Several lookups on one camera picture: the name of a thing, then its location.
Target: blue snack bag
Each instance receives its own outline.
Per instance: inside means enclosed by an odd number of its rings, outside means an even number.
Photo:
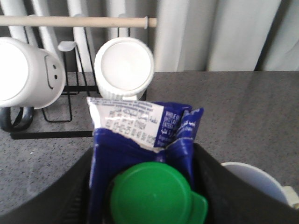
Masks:
[[[192,189],[194,189],[193,143],[203,112],[203,108],[191,112],[188,110],[184,111],[175,141],[168,145],[165,151],[166,163],[180,171]]]
[[[121,171],[146,161],[165,162],[164,147],[176,138],[184,111],[178,103],[87,98],[94,123],[89,223],[101,223],[109,182]]]

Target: green bottle cap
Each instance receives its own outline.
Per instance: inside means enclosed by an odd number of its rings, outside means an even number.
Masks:
[[[207,201],[176,169],[145,162],[115,178],[110,211],[115,224],[202,224]]]

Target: white curtain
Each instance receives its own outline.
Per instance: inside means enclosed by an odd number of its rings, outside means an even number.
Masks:
[[[156,71],[299,69],[299,0],[0,0],[0,3],[7,15],[157,17],[156,29],[130,29],[132,37],[147,43],[154,52]],[[14,10],[9,10],[9,4],[14,5]],[[13,29],[19,29],[22,38],[21,28],[10,28],[15,36]],[[87,32],[92,58],[105,41],[117,36],[116,28],[91,28]],[[55,46],[55,40],[58,43],[75,40],[82,59],[87,60],[86,43],[78,38],[80,34],[84,34],[82,29],[54,28],[54,32],[48,31],[48,40],[44,40],[46,35],[41,29],[37,39],[41,37],[45,47],[47,43]],[[119,29],[120,36],[127,34],[126,28]]]

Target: white mug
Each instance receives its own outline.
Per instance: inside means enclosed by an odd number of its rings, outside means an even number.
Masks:
[[[140,40],[118,37],[99,49],[94,71],[103,98],[140,99],[154,76],[154,59]]]
[[[268,173],[241,162],[224,162],[221,165],[252,187],[284,204],[289,204],[281,184]]]
[[[11,37],[0,37],[0,71],[0,107],[44,108],[64,89],[59,59]]]

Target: gray countertop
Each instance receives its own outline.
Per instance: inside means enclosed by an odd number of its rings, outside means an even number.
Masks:
[[[38,110],[27,132],[92,130],[85,97],[72,97],[71,123],[48,124]],[[299,192],[298,72],[156,73],[147,100],[204,107],[196,142],[219,162],[257,166]],[[67,118],[65,103],[62,96],[49,117]],[[46,189],[92,145],[92,138],[12,140],[0,131],[0,214]]]

